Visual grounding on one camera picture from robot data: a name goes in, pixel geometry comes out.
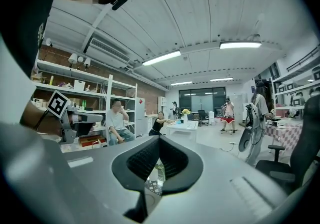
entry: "hand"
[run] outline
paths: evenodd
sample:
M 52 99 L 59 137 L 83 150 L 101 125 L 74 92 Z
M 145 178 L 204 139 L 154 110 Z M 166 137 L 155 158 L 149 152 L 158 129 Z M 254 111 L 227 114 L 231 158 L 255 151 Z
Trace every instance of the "hand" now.
M 121 138 L 121 137 L 118 137 L 118 144 L 122 144 L 122 143 L 124 143 L 124 139 L 123 138 Z

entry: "jeans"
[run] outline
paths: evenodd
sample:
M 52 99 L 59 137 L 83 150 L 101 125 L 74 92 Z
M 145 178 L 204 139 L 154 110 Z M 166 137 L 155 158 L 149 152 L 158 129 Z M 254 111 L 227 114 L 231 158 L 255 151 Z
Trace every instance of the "jeans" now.
M 260 127 L 256 128 L 253 130 L 253 134 L 252 134 L 252 140 L 250 139 L 250 151 L 249 151 L 249 155 L 246 158 L 246 163 L 254 166 L 256 164 L 256 159 L 260 154 L 261 151 L 261 144 L 262 144 L 262 140 L 264 137 L 264 130 L 261 129 Z
M 125 142 L 135 140 L 134 134 L 130 132 L 128 129 L 117 130 L 117 133 L 119 134 L 120 137 L 122 137 L 125 140 Z M 118 139 L 116 138 L 116 135 L 114 135 L 112 132 L 109 132 L 109 136 L 110 136 L 109 146 L 117 145 Z

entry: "bottle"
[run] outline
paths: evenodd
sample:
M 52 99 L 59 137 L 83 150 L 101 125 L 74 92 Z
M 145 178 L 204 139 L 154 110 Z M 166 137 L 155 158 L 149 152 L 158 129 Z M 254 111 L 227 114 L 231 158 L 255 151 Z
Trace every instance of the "bottle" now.
M 52 85 L 52 82 L 54 81 L 54 76 L 53 75 L 51 75 L 51 79 L 50 79 L 50 83 L 49 83 L 49 85 Z

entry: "white ceiling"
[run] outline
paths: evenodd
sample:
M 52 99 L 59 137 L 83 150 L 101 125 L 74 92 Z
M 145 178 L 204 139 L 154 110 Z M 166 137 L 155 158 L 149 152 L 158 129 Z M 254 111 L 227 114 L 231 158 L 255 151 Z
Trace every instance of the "white ceiling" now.
M 162 86 L 223 77 L 234 78 L 223 84 L 247 81 L 311 28 L 300 0 L 129 0 L 117 11 L 54 0 L 52 7 L 45 37 L 54 47 L 81 53 L 91 36 L 99 36 L 130 57 L 129 72 Z M 218 48 L 220 41 L 252 34 L 260 34 L 261 48 Z M 141 66 L 176 49 L 182 56 Z

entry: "black office chair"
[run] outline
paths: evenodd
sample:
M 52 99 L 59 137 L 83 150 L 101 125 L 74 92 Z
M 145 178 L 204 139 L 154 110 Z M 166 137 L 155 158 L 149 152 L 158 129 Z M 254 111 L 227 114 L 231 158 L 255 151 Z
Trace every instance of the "black office chair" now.
M 200 126 L 202 124 L 209 125 L 209 119 L 207 119 L 205 111 L 204 110 L 198 110 L 198 113 L 199 113 L 199 119 L 200 119 L 200 122 L 199 122 Z
M 188 114 L 187 116 L 188 116 L 188 121 L 189 121 L 189 120 L 191 120 L 191 121 L 194 120 L 194 115 L 193 115 L 193 114 Z
M 268 148 L 276 151 L 275 160 L 260 160 L 255 167 L 274 179 L 288 194 L 302 185 L 305 172 L 317 160 L 320 150 L 320 95 L 311 97 L 304 109 L 302 132 L 290 157 L 290 165 L 278 162 L 279 151 L 285 149 L 283 146 L 269 145 Z

